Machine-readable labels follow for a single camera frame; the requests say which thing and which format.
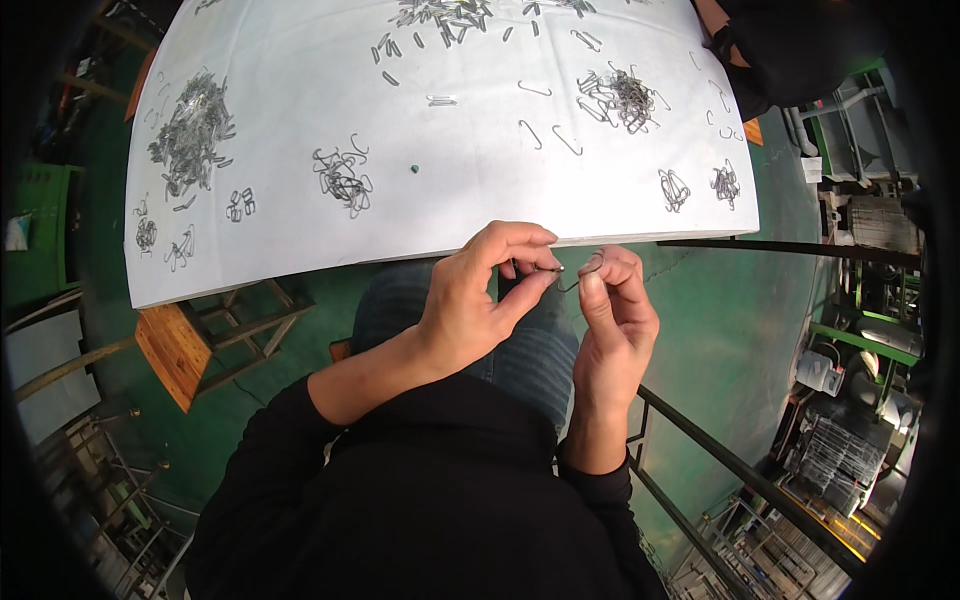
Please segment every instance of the jeans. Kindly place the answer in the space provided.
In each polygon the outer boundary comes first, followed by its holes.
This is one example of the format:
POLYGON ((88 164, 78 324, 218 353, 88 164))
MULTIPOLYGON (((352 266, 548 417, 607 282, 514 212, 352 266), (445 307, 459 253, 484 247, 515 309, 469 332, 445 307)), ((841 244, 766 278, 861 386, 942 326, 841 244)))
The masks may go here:
MULTIPOLYGON (((371 280, 353 322, 350 349, 354 354, 420 322, 435 262, 426 259, 390 264, 371 280)), ((522 277, 519 271, 514 280, 498 273, 497 299, 502 300, 522 277)), ((537 409, 559 433, 566 421, 573 361, 579 346, 566 316, 564 294, 554 282, 508 339, 462 372, 488 381, 537 409)))

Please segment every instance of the yellow light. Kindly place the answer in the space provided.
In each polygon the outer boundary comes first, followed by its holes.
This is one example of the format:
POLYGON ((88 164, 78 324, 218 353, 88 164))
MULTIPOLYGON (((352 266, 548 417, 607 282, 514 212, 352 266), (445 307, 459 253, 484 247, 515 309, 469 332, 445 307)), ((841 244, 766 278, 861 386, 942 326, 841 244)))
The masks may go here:
POLYGON ((870 534, 871 536, 877 538, 878 540, 880 539, 880 534, 877 533, 876 531, 874 531, 873 529, 871 529, 871 528, 867 525, 867 523, 864 523, 864 522, 861 521, 859 518, 857 518, 856 515, 850 515, 850 518, 852 518, 853 520, 855 520, 855 521, 860 525, 860 527, 863 527, 864 529, 866 529, 868 534, 870 534))

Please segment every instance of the green floor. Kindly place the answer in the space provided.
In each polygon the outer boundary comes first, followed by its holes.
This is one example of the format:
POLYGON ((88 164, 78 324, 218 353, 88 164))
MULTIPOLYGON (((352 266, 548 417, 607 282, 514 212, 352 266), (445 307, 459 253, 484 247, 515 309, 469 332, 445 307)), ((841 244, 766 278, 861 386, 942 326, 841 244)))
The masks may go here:
MULTIPOLYGON (((114 87, 129 89, 143 56, 130 51, 116 66, 114 87)), ((130 308, 122 242, 124 186, 131 124, 124 107, 102 101, 91 115, 75 162, 86 169, 80 273, 84 323, 92 346, 129 336, 136 323, 130 308)), ((813 193, 787 141, 780 117, 760 119, 766 144, 751 145, 760 198, 759 239, 815 242, 818 212, 813 193)), ((652 302, 660 313, 660 338, 645 383, 748 463, 772 441, 787 392, 790 360, 810 305, 815 259, 772 252, 630 247, 644 262, 652 302)), ((560 249, 566 265, 582 264, 592 248, 560 249)), ((153 494, 199 511, 223 476, 227 458, 247 419, 288 383, 327 365, 327 344, 349 336, 353 311, 373 265, 284 277, 293 295, 317 308, 284 340, 269 365, 199 400, 185 415, 162 388, 138 349, 96 364, 104 397, 100 412, 139 407, 116 438, 131 464, 149 468, 166 459, 171 468, 151 486, 153 494)), ((265 296, 249 294, 239 308, 260 307, 265 296)), ((579 315, 570 295, 572 315, 579 315)), ((579 333, 583 317, 574 323, 579 333)), ((225 356, 225 361, 235 357, 225 356)), ((638 419, 634 428, 639 427, 638 419)), ((670 423, 655 419, 646 469, 691 518, 722 500, 736 480, 670 423)), ((680 531, 635 481, 637 522, 664 562, 686 550, 680 531)), ((181 531, 193 520, 176 512, 181 531)))

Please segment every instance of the metal railing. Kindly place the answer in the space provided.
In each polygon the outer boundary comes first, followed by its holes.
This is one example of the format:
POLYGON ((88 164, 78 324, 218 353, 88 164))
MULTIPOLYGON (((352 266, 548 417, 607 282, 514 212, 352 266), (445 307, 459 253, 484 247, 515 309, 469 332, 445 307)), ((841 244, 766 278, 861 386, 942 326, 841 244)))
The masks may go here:
POLYGON ((670 422, 676 425, 677 428, 683 431, 691 440, 720 461, 724 467, 728 468, 755 493, 763 497, 770 506, 777 509, 787 520, 793 523, 801 533, 823 550, 824 553, 840 568, 846 571, 851 578, 854 578, 857 573, 861 571, 864 563, 851 552, 849 547, 844 545, 842 541, 828 531, 815 516, 805 511, 803 507, 798 505, 773 483, 761 477, 759 473, 744 463, 739 457, 714 440, 703 429, 693 424, 692 421, 681 415, 662 398, 642 385, 637 389, 636 393, 644 401, 643 418, 640 426, 640 434, 627 439, 628 443, 639 442, 636 455, 631 454, 629 451, 627 453, 630 469, 650 494, 654 496, 670 518, 673 519, 681 531, 684 532, 686 538, 693 544, 694 548, 697 549, 704 561, 713 568, 717 577, 734 597, 747 599, 754 598, 755 595, 743 579, 713 551, 712 545, 704 539, 700 532, 697 531, 697 528, 694 527, 680 509, 677 508, 677 505, 674 504, 660 486, 657 485, 657 482, 643 469, 648 445, 647 429, 650 421, 651 407, 655 408, 664 417, 667 417, 670 422))

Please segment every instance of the black sleeve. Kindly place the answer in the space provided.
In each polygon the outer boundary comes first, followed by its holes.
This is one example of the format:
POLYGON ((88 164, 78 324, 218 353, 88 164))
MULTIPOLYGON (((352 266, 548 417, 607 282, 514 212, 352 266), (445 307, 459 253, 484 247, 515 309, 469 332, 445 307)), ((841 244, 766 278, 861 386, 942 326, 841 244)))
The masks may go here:
POLYGON ((734 44, 750 64, 756 88, 774 105, 789 108, 829 96, 848 74, 879 58, 886 34, 859 7, 809 0, 731 15, 713 37, 712 49, 724 66, 730 67, 734 44))
POLYGON ((229 566, 250 540, 298 508, 304 486, 324 466, 324 446, 343 429, 314 408, 306 377, 250 418, 220 487, 197 522, 185 561, 194 597, 207 597, 230 577, 229 566))
POLYGON ((630 510, 630 472, 624 459, 620 467, 606 475, 588 475, 566 463, 564 443, 557 448, 557 471, 584 499, 587 507, 603 523, 610 536, 617 565, 634 590, 636 598, 666 600, 660 576, 640 548, 640 531, 630 510))

